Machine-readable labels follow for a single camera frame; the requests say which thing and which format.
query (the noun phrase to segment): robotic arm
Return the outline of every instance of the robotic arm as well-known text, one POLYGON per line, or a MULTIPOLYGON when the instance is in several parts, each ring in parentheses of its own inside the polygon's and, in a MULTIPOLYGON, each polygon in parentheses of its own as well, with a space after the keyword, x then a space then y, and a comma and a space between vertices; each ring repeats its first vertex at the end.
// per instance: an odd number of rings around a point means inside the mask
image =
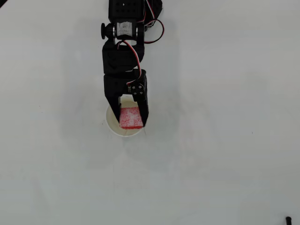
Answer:
POLYGON ((144 36, 155 22, 161 23, 157 18, 162 5, 161 0, 109 0, 108 18, 111 23, 101 25, 102 39, 108 38, 102 49, 104 92, 118 121, 120 97, 129 94, 137 102, 143 126, 146 125, 149 115, 147 77, 140 62, 144 57, 144 44, 157 41, 145 42, 144 36), (126 40, 134 40, 136 45, 131 46, 126 40))

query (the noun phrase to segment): white paper cup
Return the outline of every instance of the white paper cup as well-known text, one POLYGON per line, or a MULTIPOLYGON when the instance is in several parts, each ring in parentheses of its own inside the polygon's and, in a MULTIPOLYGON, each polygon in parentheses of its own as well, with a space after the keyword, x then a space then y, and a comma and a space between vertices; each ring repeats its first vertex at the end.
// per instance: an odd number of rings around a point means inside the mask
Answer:
MULTIPOLYGON (((132 99, 132 97, 121 97, 121 104, 122 104, 122 108, 138 107, 137 103, 132 99)), ((113 114, 113 110, 110 105, 106 110, 106 123, 110 131, 113 134, 118 135, 120 137, 132 137, 140 133, 143 129, 141 128, 141 129, 125 130, 121 128, 119 122, 117 121, 115 115, 113 114)))

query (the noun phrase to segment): red wire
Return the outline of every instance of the red wire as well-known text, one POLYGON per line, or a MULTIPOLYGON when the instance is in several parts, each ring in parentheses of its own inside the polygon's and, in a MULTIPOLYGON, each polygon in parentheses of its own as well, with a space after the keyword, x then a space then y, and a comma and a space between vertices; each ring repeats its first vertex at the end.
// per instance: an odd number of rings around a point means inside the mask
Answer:
POLYGON ((161 36, 160 36, 158 39, 156 39, 155 41, 145 41, 145 44, 152 44, 152 43, 154 43, 154 42, 157 42, 159 39, 162 38, 162 36, 163 36, 164 33, 165 33, 165 26, 164 26, 164 24, 163 24, 160 20, 156 20, 156 19, 151 20, 151 21, 150 21, 149 23, 147 23, 145 26, 149 25, 150 23, 152 23, 152 22, 154 22, 154 21, 160 22, 160 24, 161 24, 162 27, 163 27, 163 32, 162 32, 161 36))
POLYGON ((130 82, 127 82, 127 85, 131 84, 132 82, 140 79, 140 77, 142 76, 142 69, 141 69, 141 65, 140 65, 140 59, 139 59, 139 56, 137 55, 137 52, 135 51, 135 49, 127 42, 127 41, 119 41, 117 43, 117 46, 118 46, 118 49, 119 49, 119 46, 121 43, 125 43, 132 51, 133 53, 135 54, 135 58, 136 58, 136 61, 137 61, 137 67, 139 68, 139 77, 133 81, 130 81, 130 82))
POLYGON ((140 21, 138 21, 138 23, 144 22, 144 21, 145 21, 145 19, 146 19, 146 11, 145 11, 145 17, 144 17, 144 19, 143 19, 143 20, 140 20, 140 21))
POLYGON ((147 1, 148 6, 149 6, 149 9, 150 9, 151 12, 152 12, 152 17, 153 17, 153 19, 155 19, 155 14, 154 14, 153 9, 152 9, 152 7, 150 6, 149 1, 148 1, 148 0, 146 0, 146 1, 147 1))

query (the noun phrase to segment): red foam block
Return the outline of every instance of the red foam block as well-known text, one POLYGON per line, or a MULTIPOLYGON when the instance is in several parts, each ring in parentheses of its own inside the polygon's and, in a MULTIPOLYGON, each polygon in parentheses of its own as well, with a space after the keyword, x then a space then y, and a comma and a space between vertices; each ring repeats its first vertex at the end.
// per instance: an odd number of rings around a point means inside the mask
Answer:
POLYGON ((120 127, 126 130, 143 127, 139 107, 121 108, 120 127))

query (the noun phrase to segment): white background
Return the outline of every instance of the white background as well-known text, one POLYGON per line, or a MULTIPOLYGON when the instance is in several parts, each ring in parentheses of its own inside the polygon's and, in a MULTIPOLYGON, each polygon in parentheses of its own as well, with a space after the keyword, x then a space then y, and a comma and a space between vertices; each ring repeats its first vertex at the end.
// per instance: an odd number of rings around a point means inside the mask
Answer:
POLYGON ((300 224, 300 1, 165 0, 160 19, 148 124, 125 139, 105 123, 108 0, 0 9, 1 225, 300 224))

